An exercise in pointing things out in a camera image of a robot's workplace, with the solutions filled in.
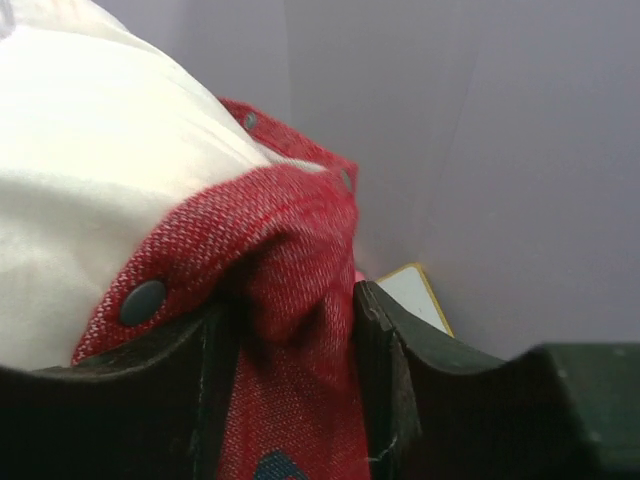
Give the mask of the white pillow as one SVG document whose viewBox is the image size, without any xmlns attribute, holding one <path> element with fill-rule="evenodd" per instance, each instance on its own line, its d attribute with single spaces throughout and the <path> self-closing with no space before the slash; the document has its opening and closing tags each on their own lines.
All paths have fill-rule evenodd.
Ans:
<svg viewBox="0 0 640 480">
<path fill-rule="evenodd" d="M 203 304 L 351 194 L 91 1 L 1 5 L 1 363 L 67 367 Z"/>
</svg>

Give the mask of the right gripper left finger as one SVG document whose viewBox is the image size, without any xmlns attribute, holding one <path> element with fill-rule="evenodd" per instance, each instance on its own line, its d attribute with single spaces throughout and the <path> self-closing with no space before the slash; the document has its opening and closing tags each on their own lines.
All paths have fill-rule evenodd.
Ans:
<svg viewBox="0 0 640 480">
<path fill-rule="evenodd" d="M 5 479 L 213 479 L 245 310 L 212 300 L 73 367 L 1 371 Z"/>
</svg>

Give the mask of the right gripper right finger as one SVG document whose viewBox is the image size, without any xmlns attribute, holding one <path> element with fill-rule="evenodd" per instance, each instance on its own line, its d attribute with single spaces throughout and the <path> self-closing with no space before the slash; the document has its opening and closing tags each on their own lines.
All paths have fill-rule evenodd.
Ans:
<svg viewBox="0 0 640 480">
<path fill-rule="evenodd" d="M 635 479 L 639 347 L 549 343 L 511 360 L 354 289 L 355 352 L 375 479 Z"/>
</svg>

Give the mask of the red patterned pillowcase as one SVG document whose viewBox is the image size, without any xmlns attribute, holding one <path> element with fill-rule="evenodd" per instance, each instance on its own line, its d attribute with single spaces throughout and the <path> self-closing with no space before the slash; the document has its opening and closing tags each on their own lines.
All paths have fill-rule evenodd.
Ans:
<svg viewBox="0 0 640 480">
<path fill-rule="evenodd" d="M 201 306 L 240 304 L 230 410 L 200 452 L 221 479 L 366 479 L 353 360 L 355 164 L 250 105 L 224 110 L 267 164 L 209 184 L 161 220 L 116 274 L 79 363 Z"/>
</svg>

